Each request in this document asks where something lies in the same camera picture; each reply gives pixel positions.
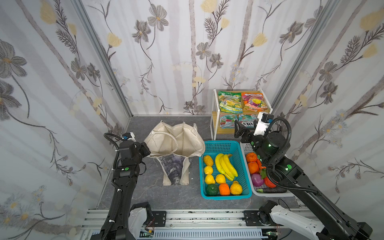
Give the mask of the green snack bag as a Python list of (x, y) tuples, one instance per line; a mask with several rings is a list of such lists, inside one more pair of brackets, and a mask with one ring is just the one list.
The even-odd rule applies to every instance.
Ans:
[(241, 93), (219, 91), (218, 101), (221, 112), (230, 114), (242, 114)]

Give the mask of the yellow banana bunch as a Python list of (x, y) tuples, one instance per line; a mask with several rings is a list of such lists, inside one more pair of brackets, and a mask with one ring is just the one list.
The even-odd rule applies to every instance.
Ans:
[(236, 177), (238, 177), (237, 170), (230, 162), (230, 157), (232, 156), (232, 154), (218, 154), (215, 158), (216, 169), (230, 181), (233, 181)]

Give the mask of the cream canvas tote bag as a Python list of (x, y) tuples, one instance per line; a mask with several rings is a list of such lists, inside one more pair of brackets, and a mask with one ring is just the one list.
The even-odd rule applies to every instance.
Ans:
[(197, 125), (185, 122), (171, 126), (161, 121), (151, 130), (145, 143), (150, 149), (150, 157), (159, 161), (162, 167), (164, 186), (187, 186), (190, 183), (190, 159), (202, 156), (206, 150)]

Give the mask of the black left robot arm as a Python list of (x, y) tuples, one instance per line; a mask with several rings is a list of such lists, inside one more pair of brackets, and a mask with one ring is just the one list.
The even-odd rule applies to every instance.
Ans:
[(100, 233), (93, 235), (91, 239), (134, 240), (135, 237), (129, 230), (130, 206), (140, 175), (140, 164), (151, 152), (146, 143), (135, 140), (133, 133), (125, 133), (121, 137), (105, 133), (104, 137), (116, 147), (117, 151), (111, 180), (115, 191)]

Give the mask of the orange fruit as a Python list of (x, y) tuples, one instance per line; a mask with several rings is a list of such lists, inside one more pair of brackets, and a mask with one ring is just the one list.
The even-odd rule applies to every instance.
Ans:
[(226, 183), (220, 184), (219, 193), (221, 196), (229, 196), (231, 194), (229, 185)]

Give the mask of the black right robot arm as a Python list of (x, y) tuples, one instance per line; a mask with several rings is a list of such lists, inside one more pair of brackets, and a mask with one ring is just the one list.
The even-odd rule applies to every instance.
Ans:
[(262, 135), (251, 133), (235, 121), (235, 138), (249, 143), (260, 156), (266, 177), (277, 187), (286, 189), (301, 200), (317, 217), (313, 221), (268, 201), (259, 208), (263, 224), (275, 223), (311, 240), (368, 240), (373, 229), (365, 222), (357, 222), (326, 197), (293, 160), (285, 156), (290, 147), (292, 128), (285, 118), (275, 118)]

